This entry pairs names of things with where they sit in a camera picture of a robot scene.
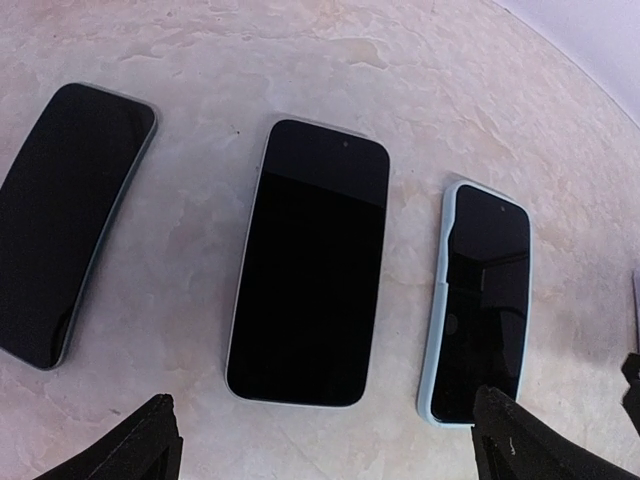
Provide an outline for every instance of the phone case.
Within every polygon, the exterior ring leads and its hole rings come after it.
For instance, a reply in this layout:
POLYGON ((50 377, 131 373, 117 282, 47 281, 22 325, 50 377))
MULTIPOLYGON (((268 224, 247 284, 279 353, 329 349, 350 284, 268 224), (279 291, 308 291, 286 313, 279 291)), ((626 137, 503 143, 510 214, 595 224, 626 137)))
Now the phone case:
MULTIPOLYGON (((447 308, 447 295, 449 291, 449 285, 447 284, 447 270, 449 267, 449 235, 453 228, 453 224, 456 216, 456 196, 458 189, 463 185, 469 185, 471 187, 482 190, 490 195, 494 195, 502 200, 517 205, 522 208, 527 217, 530 218, 527 210, 513 199, 496 192, 491 188, 477 184, 469 180, 461 180, 445 190, 444 198, 442 201, 442 223, 440 229, 440 247, 438 251, 438 261, 436 267, 436 278, 433 293, 433 303, 431 306, 431 321, 429 324, 429 334, 427 337, 427 344, 425 347, 424 364, 422 367, 422 375, 420 377, 420 387, 418 390, 417 409, 420 416, 427 422, 438 427, 445 428, 464 428, 471 427, 470 423, 445 423, 441 422, 433 416, 431 413, 431 398, 433 396, 433 389, 436 380, 436 373, 438 370, 438 362, 440 360, 440 345, 442 342, 442 333, 444 330, 444 319, 447 308)), ((527 305, 527 323, 525 326, 525 339, 524 339, 524 351, 523 361, 520 370, 520 378, 518 382, 518 389, 516 394, 516 400, 520 394, 520 386, 522 385, 522 375, 525 367, 525 360, 527 354, 527 340, 529 338, 529 324, 531 318, 531 286, 532 286, 532 267, 533 267, 533 232, 531 231, 531 220, 529 220, 529 302, 527 305)))

